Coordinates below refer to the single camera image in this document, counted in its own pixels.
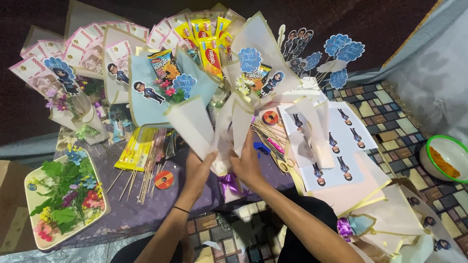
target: white tray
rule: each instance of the white tray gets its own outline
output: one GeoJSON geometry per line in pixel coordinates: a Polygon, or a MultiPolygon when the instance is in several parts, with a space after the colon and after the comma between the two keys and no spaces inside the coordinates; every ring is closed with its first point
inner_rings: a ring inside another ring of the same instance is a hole
{"type": "MultiPolygon", "coordinates": [[[[97,174],[97,169],[96,169],[96,166],[94,165],[94,162],[93,162],[92,158],[89,156],[89,153],[86,150],[84,150],[84,151],[88,155],[89,160],[91,162],[91,165],[93,166],[94,174],[96,176],[96,181],[98,183],[101,183],[101,179],[99,178],[99,175],[97,174]]],[[[58,159],[56,159],[54,161],[59,161],[61,163],[66,163],[67,160],[68,160],[68,156],[64,155],[64,156],[59,157],[58,159]]],[[[46,193],[47,192],[47,189],[45,187],[41,186],[41,185],[36,185],[37,189],[35,189],[35,190],[30,190],[28,188],[28,184],[29,184],[28,182],[32,181],[33,177],[36,178],[36,179],[41,179],[41,178],[46,177],[44,171],[41,170],[41,168],[42,167],[32,171],[24,179],[24,190],[26,192],[26,201],[28,202],[28,209],[29,209],[30,214],[36,208],[36,206],[42,204],[45,200],[50,198],[50,197],[43,197],[43,196],[40,196],[40,195],[36,194],[36,192],[40,192],[40,193],[46,193]]],[[[110,214],[109,200],[107,199],[107,196],[105,195],[104,188],[102,189],[102,198],[103,198],[104,204],[106,206],[105,209],[104,209],[104,213],[101,213],[101,215],[98,218],[96,218],[95,220],[93,220],[89,224],[84,225],[83,222],[79,222],[73,228],[72,231],[70,231],[68,233],[65,233],[64,235],[61,235],[60,232],[56,233],[56,234],[53,234],[51,242],[47,242],[46,240],[43,240],[37,233],[34,233],[34,240],[36,241],[37,248],[40,249],[40,250],[51,249],[51,248],[57,246],[58,244],[62,243],[63,241],[71,238],[72,236],[75,236],[76,234],[83,231],[84,229],[88,228],[90,225],[96,223],[97,221],[99,221],[104,216],[110,214]]],[[[37,226],[37,223],[40,220],[39,214],[35,214],[34,216],[29,217],[29,218],[31,219],[32,227],[35,228],[37,226]]]]}

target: tiled floor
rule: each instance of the tiled floor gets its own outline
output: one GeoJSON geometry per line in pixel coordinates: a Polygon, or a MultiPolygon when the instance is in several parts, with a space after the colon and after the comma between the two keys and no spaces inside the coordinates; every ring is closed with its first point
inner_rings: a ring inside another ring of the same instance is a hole
{"type": "MultiPolygon", "coordinates": [[[[390,177],[406,176],[439,215],[450,235],[468,255],[468,185],[441,181],[426,174],[418,164],[418,152],[426,142],[400,106],[380,84],[326,89],[330,100],[346,101],[355,106],[363,123],[378,142],[379,150],[366,150],[371,159],[390,177]]],[[[276,262],[281,251],[285,227],[275,230],[265,202],[245,205],[234,211],[238,219],[233,230],[224,231],[224,220],[216,214],[199,216],[189,222],[189,233],[197,252],[197,263],[276,262]],[[257,231],[255,236],[250,232],[257,231]],[[202,243],[217,242],[222,250],[202,243]],[[242,246],[248,247],[241,252],[242,246]]]]}

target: black pants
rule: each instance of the black pants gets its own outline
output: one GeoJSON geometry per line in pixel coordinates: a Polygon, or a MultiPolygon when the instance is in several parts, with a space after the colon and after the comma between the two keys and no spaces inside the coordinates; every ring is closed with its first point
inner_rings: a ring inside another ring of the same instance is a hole
{"type": "MultiPolygon", "coordinates": [[[[314,215],[318,220],[322,221],[337,232],[336,223],[338,218],[333,212],[327,203],[314,198],[314,197],[300,197],[293,196],[289,197],[293,202],[295,202],[300,207],[304,208],[307,212],[314,215]]],[[[145,248],[148,242],[153,236],[140,239],[133,242],[132,244],[122,248],[114,256],[110,263],[132,263],[140,255],[141,251],[145,248]]],[[[182,262],[182,245],[177,245],[174,255],[172,257],[171,263],[180,263],[182,262]]],[[[279,254],[278,263],[320,263],[314,256],[312,256],[309,251],[302,245],[299,239],[294,235],[294,233],[288,228],[286,230],[285,243],[281,253],[279,254]]]]}

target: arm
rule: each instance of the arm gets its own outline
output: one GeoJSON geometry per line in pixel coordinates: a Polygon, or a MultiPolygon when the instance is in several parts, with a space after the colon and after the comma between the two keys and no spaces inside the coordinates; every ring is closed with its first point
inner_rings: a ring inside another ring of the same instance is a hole
{"type": "MultiPolygon", "coordinates": [[[[187,156],[185,185],[174,206],[187,211],[192,209],[195,202],[202,195],[203,187],[210,174],[210,165],[216,155],[216,153],[210,153],[201,162],[190,149],[187,156]]],[[[172,208],[156,234],[135,260],[135,263],[168,263],[176,250],[179,240],[183,237],[184,231],[186,231],[188,217],[188,213],[172,208]]]]}
{"type": "Polygon", "coordinates": [[[341,236],[265,181],[252,144],[253,132],[250,130],[242,149],[241,159],[237,158],[234,152],[230,152],[230,161],[237,177],[265,200],[320,262],[364,263],[359,254],[341,236]]]}

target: purple ribbon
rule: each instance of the purple ribbon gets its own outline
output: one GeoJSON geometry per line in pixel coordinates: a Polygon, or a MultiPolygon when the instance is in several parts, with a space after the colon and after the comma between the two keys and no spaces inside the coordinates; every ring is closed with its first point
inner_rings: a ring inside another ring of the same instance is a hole
{"type": "Polygon", "coordinates": [[[338,228],[338,234],[342,236],[346,242],[351,242],[349,236],[354,235],[354,233],[348,219],[345,217],[338,218],[336,227],[338,228]]]}
{"type": "Polygon", "coordinates": [[[243,192],[240,192],[239,189],[237,189],[237,177],[235,176],[235,173],[231,172],[228,173],[225,176],[220,176],[219,182],[221,183],[221,190],[223,192],[224,199],[226,199],[226,188],[229,187],[231,190],[231,193],[238,195],[238,196],[246,196],[248,194],[248,190],[242,189],[243,192]]]}
{"type": "Polygon", "coordinates": [[[97,116],[98,116],[99,118],[101,118],[101,112],[100,112],[100,110],[98,110],[97,108],[99,108],[99,107],[101,107],[101,106],[102,106],[102,105],[101,105],[100,102],[95,102],[95,103],[94,103],[94,107],[96,108],[97,116]]]}

